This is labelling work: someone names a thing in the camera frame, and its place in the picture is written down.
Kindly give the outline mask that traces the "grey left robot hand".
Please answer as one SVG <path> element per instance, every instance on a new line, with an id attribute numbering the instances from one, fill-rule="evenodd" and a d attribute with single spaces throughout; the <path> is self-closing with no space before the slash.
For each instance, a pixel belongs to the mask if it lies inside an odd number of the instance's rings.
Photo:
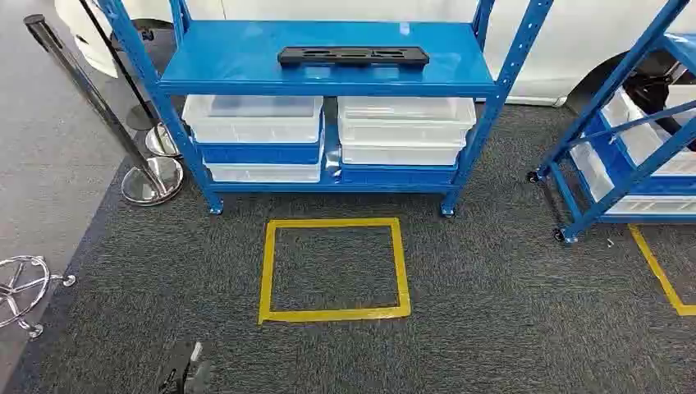
<path id="1" fill-rule="evenodd" d="M 212 364 L 203 360 L 201 341 L 178 341 L 167 353 L 152 393 L 211 393 Z"/>

